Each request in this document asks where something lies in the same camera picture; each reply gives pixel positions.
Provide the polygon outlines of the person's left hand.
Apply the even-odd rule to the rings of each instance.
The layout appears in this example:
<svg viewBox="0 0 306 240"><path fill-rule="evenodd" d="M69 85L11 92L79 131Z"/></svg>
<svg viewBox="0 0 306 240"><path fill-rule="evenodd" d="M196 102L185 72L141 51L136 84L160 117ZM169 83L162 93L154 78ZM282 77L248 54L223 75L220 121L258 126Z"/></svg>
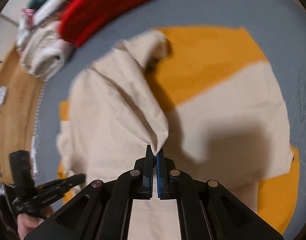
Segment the person's left hand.
<svg viewBox="0 0 306 240"><path fill-rule="evenodd" d="M18 215L17 226L20 239L24 239L28 233L39 226L44 220L43 218L33 217L26 213Z"/></svg>

